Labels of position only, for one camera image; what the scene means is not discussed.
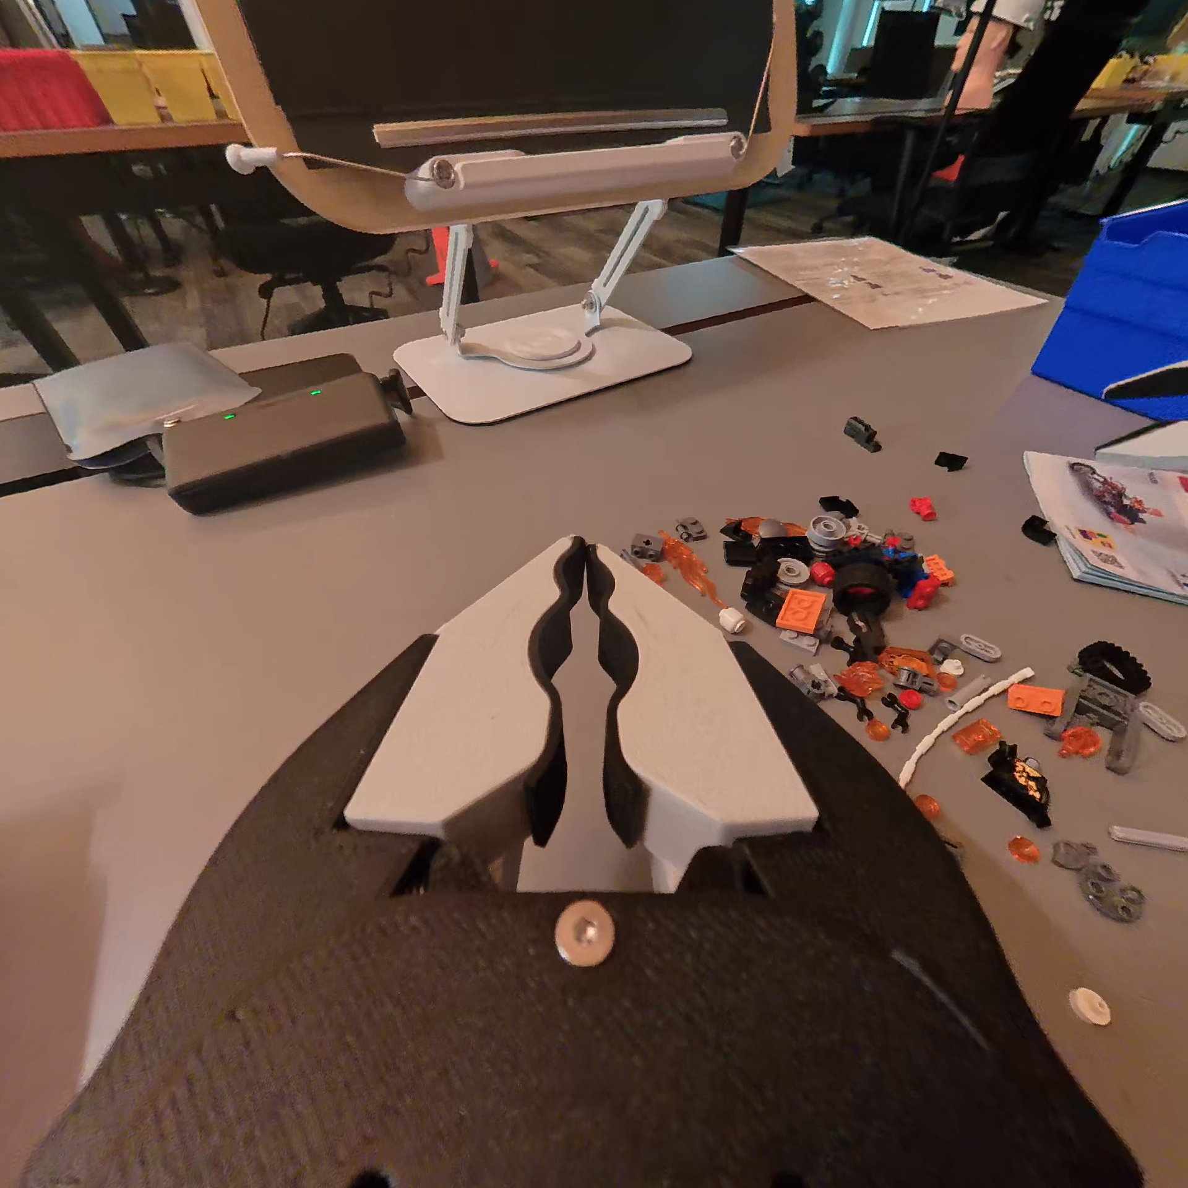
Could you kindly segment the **silver foil pouch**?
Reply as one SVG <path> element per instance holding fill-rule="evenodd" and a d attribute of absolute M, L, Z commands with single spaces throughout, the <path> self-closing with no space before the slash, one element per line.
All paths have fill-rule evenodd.
<path fill-rule="evenodd" d="M 127 351 L 34 381 L 68 459 L 86 466 L 167 425 L 233 412 L 260 389 L 191 344 Z"/>

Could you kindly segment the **black power bank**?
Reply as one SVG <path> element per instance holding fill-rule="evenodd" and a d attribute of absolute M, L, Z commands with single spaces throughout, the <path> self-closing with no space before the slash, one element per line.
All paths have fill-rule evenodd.
<path fill-rule="evenodd" d="M 172 502 L 208 515 L 342 480 L 404 447 L 387 394 L 359 371 L 178 422 L 161 464 Z"/>

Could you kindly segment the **red storage bin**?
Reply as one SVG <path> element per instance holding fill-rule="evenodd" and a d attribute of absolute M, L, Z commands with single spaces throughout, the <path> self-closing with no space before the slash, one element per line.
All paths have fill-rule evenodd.
<path fill-rule="evenodd" d="M 111 125 L 103 101 L 70 53 L 1 50 L 1 131 Z"/>

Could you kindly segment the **wooden office desk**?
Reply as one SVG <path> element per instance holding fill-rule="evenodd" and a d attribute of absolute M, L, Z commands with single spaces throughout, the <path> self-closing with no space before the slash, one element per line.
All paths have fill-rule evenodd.
<path fill-rule="evenodd" d="M 209 262 L 223 276 L 213 208 L 225 186 L 215 180 L 213 153 L 244 138 L 242 123 L 226 118 L 3 133 L 3 319 L 51 374 L 79 360 L 36 303 L 25 255 L 80 290 L 120 348 L 145 347 L 124 297 L 168 296 L 181 282 L 152 271 L 124 220 L 141 221 L 162 265 L 175 269 L 182 255 L 160 213 L 198 215 Z"/>
<path fill-rule="evenodd" d="M 840 200 L 837 218 L 920 255 L 947 256 L 987 241 L 1041 251 L 1046 201 L 1094 160 L 1092 140 L 1110 116 L 1148 135 L 1106 203 L 1121 197 L 1171 125 L 1185 118 L 1185 84 L 1089 91 L 1073 106 L 1018 80 L 985 111 L 944 116 L 940 99 L 838 99 L 802 116 L 796 147 L 838 155 L 869 190 Z"/>

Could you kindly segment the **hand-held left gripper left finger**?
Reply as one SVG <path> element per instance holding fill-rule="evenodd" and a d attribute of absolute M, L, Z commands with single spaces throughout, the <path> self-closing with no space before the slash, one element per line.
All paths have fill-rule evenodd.
<path fill-rule="evenodd" d="M 425 658 L 346 802 L 350 828 L 431 838 L 516 891 L 568 767 L 554 676 L 571 652 L 587 543 L 561 538 L 425 640 Z"/>

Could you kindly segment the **laminated instruction sheet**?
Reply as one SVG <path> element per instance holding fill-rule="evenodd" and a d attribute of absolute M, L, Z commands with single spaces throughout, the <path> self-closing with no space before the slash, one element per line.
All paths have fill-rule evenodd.
<path fill-rule="evenodd" d="M 871 237 L 766 246 L 732 254 L 871 331 L 988 317 L 1046 304 Z"/>

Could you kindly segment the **row of yellow storage bins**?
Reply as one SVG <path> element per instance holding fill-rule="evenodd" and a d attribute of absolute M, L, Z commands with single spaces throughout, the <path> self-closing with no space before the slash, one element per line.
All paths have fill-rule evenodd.
<path fill-rule="evenodd" d="M 208 125 L 239 119 L 212 51 L 73 50 L 69 56 L 116 126 Z"/>

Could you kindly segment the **pile of lego pieces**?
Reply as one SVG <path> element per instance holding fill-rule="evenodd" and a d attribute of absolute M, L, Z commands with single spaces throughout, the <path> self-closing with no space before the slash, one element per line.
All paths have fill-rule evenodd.
<path fill-rule="evenodd" d="M 985 763 L 981 783 L 1034 832 L 1051 829 L 1043 766 L 985 720 L 985 708 L 997 700 L 1041 723 L 1060 760 L 1089 761 L 1101 753 L 1107 773 L 1120 778 L 1134 771 L 1144 732 L 1185 743 L 1185 726 L 1151 702 L 1147 668 L 1117 644 L 1082 648 L 1063 688 L 1036 685 L 1032 665 L 1011 675 L 971 671 L 970 664 L 1002 664 L 1002 650 L 954 623 L 927 648 L 902 645 L 905 617 L 944 611 L 959 576 L 942 555 L 919 551 L 912 535 L 869 531 L 848 501 L 823 500 L 821 511 L 809 527 L 759 517 L 727 522 L 722 556 L 744 573 L 738 596 L 745 607 L 727 604 L 748 626 L 766 624 L 802 651 L 806 661 L 789 672 L 793 688 L 813 703 L 853 706 L 872 741 L 909 734 L 913 715 L 937 709 L 939 720 L 901 767 L 902 790 L 910 788 L 927 753 L 950 739 Z M 663 560 L 659 534 L 636 534 L 621 558 L 662 585 L 662 566 L 676 570 Z M 707 539 L 696 519 L 677 522 L 670 535 L 691 551 Z"/>

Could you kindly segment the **mannequin head with white helmet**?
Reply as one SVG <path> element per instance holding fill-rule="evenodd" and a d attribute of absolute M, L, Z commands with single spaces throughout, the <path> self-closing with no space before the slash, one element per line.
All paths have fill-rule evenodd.
<path fill-rule="evenodd" d="M 988 22 L 985 23 L 981 40 L 973 54 L 971 67 L 966 70 L 967 58 L 973 51 L 976 34 L 981 27 L 981 16 L 987 7 L 991 7 Z M 968 112 L 987 109 L 990 106 L 998 70 L 1005 60 L 1005 53 L 1015 36 L 1015 16 L 1015 3 L 983 2 L 971 5 L 970 17 L 957 43 L 952 65 L 954 82 L 957 82 L 960 77 L 964 78 L 960 97 L 956 101 L 956 111 Z"/>

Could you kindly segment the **orange flame lego brick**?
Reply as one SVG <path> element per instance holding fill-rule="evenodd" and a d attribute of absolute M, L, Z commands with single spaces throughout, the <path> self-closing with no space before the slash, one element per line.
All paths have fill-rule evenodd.
<path fill-rule="evenodd" d="M 667 562 L 677 575 L 696 590 L 708 603 L 712 603 L 718 610 L 729 610 L 731 607 L 720 600 L 717 587 L 708 577 L 705 563 L 691 551 L 688 543 L 676 539 L 666 531 L 660 531 L 660 549 L 663 560 Z"/>

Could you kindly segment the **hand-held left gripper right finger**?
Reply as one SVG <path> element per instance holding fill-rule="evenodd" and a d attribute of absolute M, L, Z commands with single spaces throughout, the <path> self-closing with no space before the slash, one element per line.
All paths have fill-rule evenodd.
<path fill-rule="evenodd" d="M 700 852 L 816 828 L 819 809 L 739 662 L 755 659 L 748 645 L 604 545 L 589 548 L 589 607 L 613 685 L 606 819 L 646 853 L 655 891 L 674 893 Z"/>

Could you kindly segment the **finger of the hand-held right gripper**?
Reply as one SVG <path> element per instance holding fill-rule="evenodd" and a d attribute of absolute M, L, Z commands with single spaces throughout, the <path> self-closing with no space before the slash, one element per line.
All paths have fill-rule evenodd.
<path fill-rule="evenodd" d="M 1110 384 L 1103 392 L 1103 401 L 1111 405 L 1166 401 L 1183 405 L 1185 398 L 1186 368 L 1158 368 Z"/>
<path fill-rule="evenodd" d="M 1186 420 L 1152 423 L 1094 450 L 1104 464 L 1151 471 L 1186 471 Z"/>

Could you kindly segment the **blue plastic bin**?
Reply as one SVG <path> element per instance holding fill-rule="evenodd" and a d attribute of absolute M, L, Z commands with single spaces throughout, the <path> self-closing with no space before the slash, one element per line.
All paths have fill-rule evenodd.
<path fill-rule="evenodd" d="M 1101 221 L 1031 372 L 1104 402 L 1110 384 L 1158 368 L 1186 368 L 1186 201 Z M 1186 419 L 1186 398 L 1111 406 Z"/>

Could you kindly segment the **lego instruction booklet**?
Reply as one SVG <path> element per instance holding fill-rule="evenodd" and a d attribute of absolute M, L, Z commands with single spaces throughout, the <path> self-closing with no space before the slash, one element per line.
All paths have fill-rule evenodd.
<path fill-rule="evenodd" d="M 1186 478 L 1025 452 L 1038 510 L 1075 582 L 1186 606 Z"/>

